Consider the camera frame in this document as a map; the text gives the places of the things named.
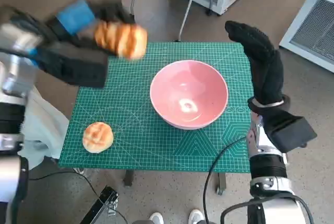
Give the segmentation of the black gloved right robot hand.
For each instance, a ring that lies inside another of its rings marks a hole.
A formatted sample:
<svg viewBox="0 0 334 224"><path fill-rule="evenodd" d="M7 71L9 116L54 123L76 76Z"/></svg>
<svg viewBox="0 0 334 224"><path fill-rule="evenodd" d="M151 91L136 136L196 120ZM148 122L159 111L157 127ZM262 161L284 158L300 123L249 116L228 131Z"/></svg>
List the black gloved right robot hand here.
<svg viewBox="0 0 334 224"><path fill-rule="evenodd" d="M262 105L283 100L283 65L279 51L258 28L228 20L230 40L240 43L250 63L254 97Z"/></svg>

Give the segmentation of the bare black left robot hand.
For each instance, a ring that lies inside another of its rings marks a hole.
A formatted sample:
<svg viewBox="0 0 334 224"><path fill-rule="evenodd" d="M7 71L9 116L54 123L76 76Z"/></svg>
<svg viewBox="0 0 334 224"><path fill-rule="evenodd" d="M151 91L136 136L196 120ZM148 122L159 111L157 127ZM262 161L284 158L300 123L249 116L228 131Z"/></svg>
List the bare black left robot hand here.
<svg viewBox="0 0 334 224"><path fill-rule="evenodd" d="M122 0L75 0L45 21L58 40L79 48L102 50L95 40L80 38L77 33L95 21L134 24L134 16L123 6Z"/></svg>

